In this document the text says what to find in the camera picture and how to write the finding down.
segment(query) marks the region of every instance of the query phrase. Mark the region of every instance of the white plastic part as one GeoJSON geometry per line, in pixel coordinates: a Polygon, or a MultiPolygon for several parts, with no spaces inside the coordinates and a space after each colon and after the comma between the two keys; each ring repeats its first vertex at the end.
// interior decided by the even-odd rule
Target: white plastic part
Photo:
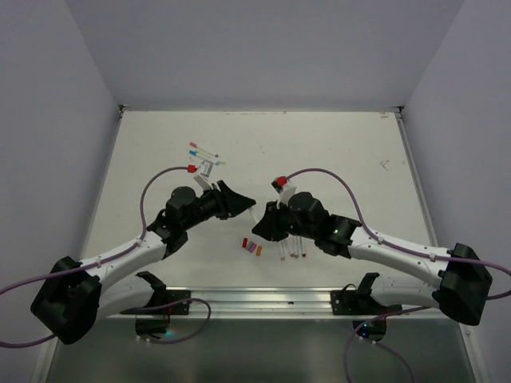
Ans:
{"type": "MultiPolygon", "coordinates": [[[[403,239],[391,237],[390,235],[384,235],[381,233],[378,233],[378,235],[386,241],[405,247],[406,249],[425,254],[450,257],[447,253],[449,249],[444,247],[425,247],[403,239]]],[[[372,239],[362,227],[355,229],[355,232],[351,236],[351,240],[353,243],[348,247],[348,251],[353,259],[362,259],[365,261],[380,263],[384,266],[412,275],[415,278],[419,278],[428,285],[431,285],[434,289],[438,289],[440,287],[442,279],[438,276],[438,272],[444,271],[447,268],[447,261],[437,260],[436,262],[430,262],[428,259],[409,255],[383,244],[378,244],[378,241],[372,239]]]]}
{"type": "Polygon", "coordinates": [[[307,255],[307,248],[305,247],[305,242],[302,237],[300,237],[300,246],[301,246],[301,255],[307,255]]]}
{"type": "Polygon", "coordinates": [[[217,158],[212,157],[212,156],[208,156],[207,154],[201,153],[198,150],[194,151],[194,153],[192,153],[192,151],[191,151],[190,154],[192,156],[200,158],[201,160],[204,160],[206,162],[210,162],[210,163],[212,163],[215,166],[221,165],[223,163],[223,161],[219,161],[217,158]]]}
{"type": "Polygon", "coordinates": [[[99,277],[101,282],[101,292],[107,291],[114,283],[134,273],[142,267],[161,261],[165,255],[165,245],[161,242],[161,238],[151,231],[148,231],[141,245],[133,249],[130,253],[115,259],[112,262],[105,263],[105,259],[120,253],[126,248],[133,245],[135,240],[127,242],[115,249],[93,258],[81,259],[82,266],[89,264],[97,264],[98,258],[102,262],[101,268],[93,268],[87,270],[92,276],[99,277]]]}
{"type": "Polygon", "coordinates": [[[285,253],[286,255],[289,255],[291,258],[295,258],[295,253],[292,252],[291,248],[289,247],[289,238],[283,239],[282,242],[284,245],[285,253]]]}
{"type": "Polygon", "coordinates": [[[96,321],[134,307],[144,307],[153,293],[144,279],[132,274],[115,283],[100,297],[96,321]]]}
{"type": "Polygon", "coordinates": [[[249,207],[247,210],[248,210],[248,213],[250,214],[250,216],[252,217],[252,219],[254,219],[255,224],[259,223],[259,221],[260,221],[259,216],[256,214],[254,209],[252,207],[249,207]]]}
{"type": "Polygon", "coordinates": [[[383,306],[427,306],[438,308],[432,297],[435,289],[414,277],[386,277],[380,275],[371,286],[370,296],[383,306]]]}
{"type": "Polygon", "coordinates": [[[292,241],[293,241],[293,253],[295,253],[296,258],[299,258],[299,256],[302,254],[300,251],[299,237],[294,237],[292,239],[292,241]]]}
{"type": "Polygon", "coordinates": [[[193,175],[193,179],[199,184],[199,186],[201,188],[203,188],[203,190],[213,189],[213,186],[211,186],[211,184],[208,182],[208,180],[206,180],[200,174],[197,174],[197,172],[195,172],[195,174],[193,175]]]}
{"type": "Polygon", "coordinates": [[[211,175],[211,170],[213,169],[213,164],[209,161],[203,161],[199,167],[199,174],[204,178],[208,178],[211,175]]]}
{"type": "Polygon", "coordinates": [[[279,198],[277,199],[277,208],[279,208],[281,203],[287,205],[289,199],[295,194],[295,192],[296,186],[291,181],[288,181],[287,184],[283,185],[282,190],[279,193],[279,198]]]}

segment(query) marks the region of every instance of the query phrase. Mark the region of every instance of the pink marker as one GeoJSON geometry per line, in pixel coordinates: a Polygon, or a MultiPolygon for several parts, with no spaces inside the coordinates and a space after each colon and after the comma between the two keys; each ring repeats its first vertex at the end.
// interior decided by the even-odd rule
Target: pink marker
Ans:
{"type": "Polygon", "coordinates": [[[210,155],[210,156],[213,156],[213,157],[218,158],[218,154],[212,153],[212,152],[210,152],[209,150],[206,150],[206,149],[204,149],[204,148],[201,148],[201,147],[200,147],[199,145],[197,145],[195,142],[190,142],[190,146],[191,146],[192,148],[195,148],[195,149],[197,149],[197,150],[200,150],[202,153],[205,153],[205,154],[208,154],[208,155],[210,155]]]}

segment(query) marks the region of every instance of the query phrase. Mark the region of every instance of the black clamp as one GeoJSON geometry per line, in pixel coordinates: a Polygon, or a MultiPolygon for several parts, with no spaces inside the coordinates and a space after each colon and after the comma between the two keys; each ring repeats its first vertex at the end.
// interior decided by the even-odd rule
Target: black clamp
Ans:
{"type": "MultiPolygon", "coordinates": [[[[279,184],[272,184],[279,190],[279,184]]],[[[331,215],[311,193],[293,195],[287,205],[268,202],[263,218],[252,228],[252,234],[267,241],[279,242],[289,235],[314,240],[314,244],[329,255],[350,259],[351,236],[361,223],[355,219],[331,215]]]]}
{"type": "Polygon", "coordinates": [[[212,189],[204,190],[200,197],[192,188],[181,186],[174,189],[165,209],[158,213],[147,230],[161,237],[161,241],[167,245],[165,259],[188,241],[188,229],[212,217],[236,217],[255,204],[255,200],[234,192],[222,180],[217,185],[213,184],[212,189]]]}
{"type": "Polygon", "coordinates": [[[342,290],[330,292],[330,304],[333,315],[380,315],[402,310],[401,305],[383,306],[376,302],[370,295],[371,287],[378,273],[367,273],[358,289],[348,290],[346,285],[342,290]]]}
{"type": "MultiPolygon", "coordinates": [[[[149,299],[149,302],[145,305],[145,307],[163,306],[192,296],[192,292],[190,290],[167,290],[167,286],[158,277],[148,271],[141,271],[137,274],[137,277],[144,279],[154,290],[153,296],[149,299]]],[[[164,318],[167,318],[168,320],[171,313],[172,315],[188,315],[189,310],[190,301],[187,301],[180,305],[172,306],[169,309],[157,310],[154,314],[161,313],[164,318]]],[[[141,315],[147,313],[148,312],[145,310],[138,309],[129,309],[121,312],[121,314],[128,315],[141,315]]]]}

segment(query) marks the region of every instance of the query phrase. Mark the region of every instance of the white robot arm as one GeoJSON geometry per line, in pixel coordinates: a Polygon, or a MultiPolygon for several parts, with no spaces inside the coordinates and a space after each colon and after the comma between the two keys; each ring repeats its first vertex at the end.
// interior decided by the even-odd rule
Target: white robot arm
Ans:
{"type": "MultiPolygon", "coordinates": [[[[269,202],[264,217],[252,233],[269,241],[289,235],[313,239],[329,255],[362,259],[400,270],[409,277],[391,278],[366,274],[356,290],[331,292],[333,314],[381,314],[397,305],[428,306],[440,309],[450,318],[469,325],[481,319],[492,278],[481,265],[460,264],[440,257],[478,259],[470,247],[457,244],[453,250],[424,247],[372,231],[367,234],[354,219],[331,215],[308,192],[295,194],[287,180],[275,180],[277,202],[269,202]],[[384,240],[412,251],[427,252],[429,259],[418,259],[385,245],[384,240]]],[[[31,306],[32,312],[59,339],[74,343],[98,319],[133,307],[160,306],[173,302],[165,285],[150,273],[133,274],[150,263],[159,262],[178,251],[188,240],[186,231],[212,218],[229,219],[250,210],[255,200],[233,192],[219,181],[201,183],[204,194],[196,197],[191,188],[174,190],[143,239],[112,249],[80,262],[66,257],[52,272],[91,266],[88,270],[47,280],[31,306]],[[137,242],[129,253],[103,263],[111,255],[137,242]]]]}

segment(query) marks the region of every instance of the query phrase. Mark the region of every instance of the metal floor plate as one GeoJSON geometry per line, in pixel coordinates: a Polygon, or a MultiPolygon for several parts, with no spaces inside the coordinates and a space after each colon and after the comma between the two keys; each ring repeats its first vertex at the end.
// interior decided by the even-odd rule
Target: metal floor plate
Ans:
{"type": "MultiPolygon", "coordinates": [[[[181,337],[197,319],[171,322],[181,337]]],[[[48,383],[344,382],[346,320],[211,320],[199,336],[176,345],[135,340],[133,318],[98,322],[74,345],[59,343],[48,383]]],[[[449,319],[389,320],[383,342],[401,353],[421,383],[475,382],[460,328],[449,319]]],[[[383,349],[355,341],[355,383],[408,382],[404,365],[383,349]]]]}

